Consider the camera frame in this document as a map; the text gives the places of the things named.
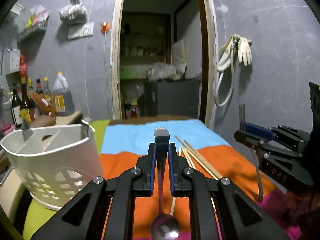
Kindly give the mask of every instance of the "rubber glove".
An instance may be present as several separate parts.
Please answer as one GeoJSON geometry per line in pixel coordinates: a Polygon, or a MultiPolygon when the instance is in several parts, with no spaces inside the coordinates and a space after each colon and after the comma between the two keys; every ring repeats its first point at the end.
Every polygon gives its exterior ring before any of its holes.
{"type": "Polygon", "coordinates": [[[251,65],[252,62],[252,54],[249,43],[251,44],[251,40],[248,41],[244,37],[240,37],[238,42],[238,59],[240,63],[243,60],[243,64],[245,66],[251,65]]]}
{"type": "Polygon", "coordinates": [[[230,38],[227,40],[226,44],[224,44],[221,47],[220,51],[223,51],[223,54],[218,62],[218,71],[223,72],[225,71],[228,67],[231,65],[231,60],[230,60],[230,48],[233,43],[234,39],[239,39],[240,35],[239,34],[233,34],[230,36],[230,38]]]}

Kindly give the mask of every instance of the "green cloth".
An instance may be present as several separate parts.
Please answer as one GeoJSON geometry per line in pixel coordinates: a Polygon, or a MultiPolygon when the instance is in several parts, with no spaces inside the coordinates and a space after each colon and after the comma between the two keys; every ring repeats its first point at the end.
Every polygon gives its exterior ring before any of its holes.
{"type": "MultiPolygon", "coordinates": [[[[99,155],[103,144],[104,132],[109,123],[110,120],[97,120],[91,123],[95,129],[94,139],[96,141],[99,155]]],[[[32,235],[55,213],[56,211],[47,209],[39,204],[36,200],[32,199],[28,209],[26,221],[24,223],[23,238],[25,240],[30,240],[32,235]]]]}

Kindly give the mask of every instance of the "shelf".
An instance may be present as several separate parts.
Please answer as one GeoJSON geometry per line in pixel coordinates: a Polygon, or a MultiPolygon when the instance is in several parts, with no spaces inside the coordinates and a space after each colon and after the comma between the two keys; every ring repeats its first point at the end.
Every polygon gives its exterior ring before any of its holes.
{"type": "Polygon", "coordinates": [[[146,56],[146,55],[143,55],[143,56],[120,56],[120,60],[121,59],[153,59],[153,60],[156,60],[156,59],[164,59],[164,56],[146,56]]]}
{"type": "Polygon", "coordinates": [[[120,65],[143,65],[164,62],[165,56],[121,56],[120,65]]]}
{"type": "Polygon", "coordinates": [[[35,33],[45,32],[47,30],[48,20],[33,24],[31,27],[24,29],[18,34],[18,42],[32,36],[35,33]]]}
{"type": "Polygon", "coordinates": [[[128,38],[144,39],[144,40],[162,40],[162,39],[164,39],[164,35],[159,35],[159,34],[129,33],[129,34],[125,34],[124,36],[128,37],[128,38]]]}
{"type": "Polygon", "coordinates": [[[129,81],[129,80],[145,81],[145,80],[148,80],[148,78],[120,79],[120,81],[129,81]]]}

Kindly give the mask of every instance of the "plastic jug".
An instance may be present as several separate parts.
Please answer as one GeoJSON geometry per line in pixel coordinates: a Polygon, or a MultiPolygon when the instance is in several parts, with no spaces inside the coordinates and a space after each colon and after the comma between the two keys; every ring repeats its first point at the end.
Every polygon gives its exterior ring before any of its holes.
{"type": "Polygon", "coordinates": [[[62,72],[58,72],[57,79],[53,85],[52,97],[54,109],[58,116],[67,116],[75,112],[71,91],[62,72]]]}

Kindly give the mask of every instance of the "red bag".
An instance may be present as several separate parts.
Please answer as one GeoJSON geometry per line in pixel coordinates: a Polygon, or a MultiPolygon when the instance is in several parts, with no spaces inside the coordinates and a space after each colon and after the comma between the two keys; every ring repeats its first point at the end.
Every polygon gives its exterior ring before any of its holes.
{"type": "Polygon", "coordinates": [[[19,70],[19,77],[22,78],[22,77],[25,77],[27,78],[27,75],[28,75],[28,67],[27,67],[27,64],[24,62],[24,59],[25,57],[20,54],[20,70],[19,70]]]}

